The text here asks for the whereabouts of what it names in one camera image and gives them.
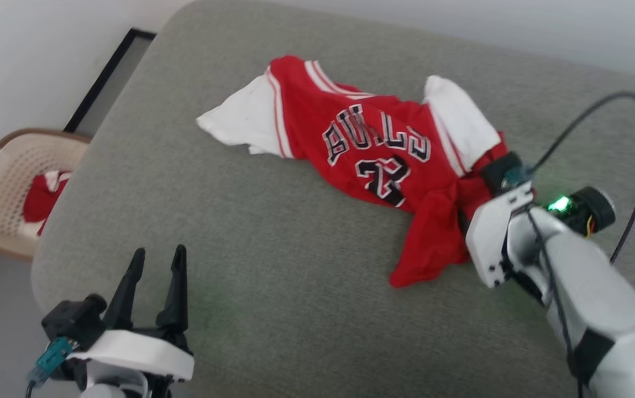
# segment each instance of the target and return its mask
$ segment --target white jersey trim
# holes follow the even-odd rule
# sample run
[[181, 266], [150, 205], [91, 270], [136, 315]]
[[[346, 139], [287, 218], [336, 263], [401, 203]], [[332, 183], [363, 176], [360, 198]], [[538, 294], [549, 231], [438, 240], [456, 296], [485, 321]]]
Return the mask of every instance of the white jersey trim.
[[280, 146], [280, 154], [282, 157], [294, 158], [290, 149], [290, 139], [285, 129], [284, 113], [282, 112], [282, 95], [280, 94], [280, 83], [271, 73], [271, 66], [266, 70], [266, 76], [269, 78], [272, 89], [275, 91], [274, 109], [275, 109], [275, 131], [277, 131], [277, 141]]
[[324, 73], [318, 61], [305, 61], [305, 71], [307, 71], [307, 75], [310, 76], [310, 79], [312, 79], [315, 86], [325, 93], [339, 94], [351, 100], [359, 100], [374, 96], [374, 94], [363, 93], [361, 91], [349, 91], [337, 86], [337, 84]]

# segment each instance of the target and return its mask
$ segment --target red basketball jersey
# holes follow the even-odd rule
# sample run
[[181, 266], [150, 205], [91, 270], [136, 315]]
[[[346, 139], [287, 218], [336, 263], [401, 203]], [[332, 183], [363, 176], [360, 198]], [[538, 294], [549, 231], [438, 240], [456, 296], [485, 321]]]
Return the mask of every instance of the red basketball jersey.
[[416, 214], [394, 287], [466, 261], [458, 210], [489, 199], [476, 174], [506, 153], [501, 136], [453, 82], [431, 76], [423, 103], [334, 83], [316, 61], [284, 56], [198, 118], [222, 143], [308, 159], [335, 188]]

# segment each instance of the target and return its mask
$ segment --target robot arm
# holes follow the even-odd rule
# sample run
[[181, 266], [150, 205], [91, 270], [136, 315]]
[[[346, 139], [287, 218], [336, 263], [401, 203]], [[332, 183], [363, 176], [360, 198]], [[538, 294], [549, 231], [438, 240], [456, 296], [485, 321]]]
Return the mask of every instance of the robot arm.
[[[606, 199], [593, 191], [586, 188], [573, 196], [580, 207], [574, 212], [605, 226], [613, 214], [586, 206], [591, 198]], [[550, 283], [554, 277], [573, 351], [570, 372], [597, 396], [635, 396], [635, 290], [596, 244], [570, 227], [577, 227], [580, 217], [547, 212], [532, 201], [527, 182], [474, 214], [466, 242], [479, 277], [489, 287], [509, 279], [522, 285], [547, 310], [548, 322], [564, 343]]]
[[143, 249], [133, 255], [108, 310], [98, 295], [57, 305], [42, 319], [52, 343], [28, 377], [27, 396], [47, 378], [77, 382], [82, 398], [170, 398], [171, 383], [191, 380], [194, 355], [184, 336], [186, 257], [185, 247], [179, 245], [165, 309], [154, 328], [135, 327], [130, 319], [135, 286], [143, 274]]

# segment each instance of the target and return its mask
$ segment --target gray cushion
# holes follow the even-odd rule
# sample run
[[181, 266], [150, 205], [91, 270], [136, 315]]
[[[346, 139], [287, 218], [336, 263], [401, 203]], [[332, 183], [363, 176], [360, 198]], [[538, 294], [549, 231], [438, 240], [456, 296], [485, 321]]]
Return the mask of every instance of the gray cushion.
[[[388, 285], [411, 216], [328, 186], [306, 161], [249, 156], [194, 119], [272, 58], [320, 60], [336, 81], [420, 101], [428, 75], [465, 88], [528, 161], [570, 119], [635, 78], [406, 28], [279, 5], [210, 0], [175, 15], [54, 209], [32, 269], [39, 304], [107, 299], [137, 247], [137, 324], [152, 324], [176, 244], [189, 265], [190, 383], [200, 396], [572, 396], [562, 346], [513, 282], [471, 265]], [[587, 184], [620, 222], [635, 198], [635, 108], [616, 103], [560, 147], [543, 201]], [[635, 285], [635, 228], [618, 259]]]

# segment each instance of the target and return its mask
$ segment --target yellow wire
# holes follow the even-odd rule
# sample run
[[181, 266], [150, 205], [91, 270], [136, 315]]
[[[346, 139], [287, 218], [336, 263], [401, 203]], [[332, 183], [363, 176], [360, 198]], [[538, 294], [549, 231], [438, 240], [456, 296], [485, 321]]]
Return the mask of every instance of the yellow wire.
[[591, 224], [592, 224], [592, 216], [590, 216], [590, 218], [587, 219], [587, 235], [585, 235], [586, 238], [589, 238], [590, 235], [592, 235], [592, 230], [590, 229]]

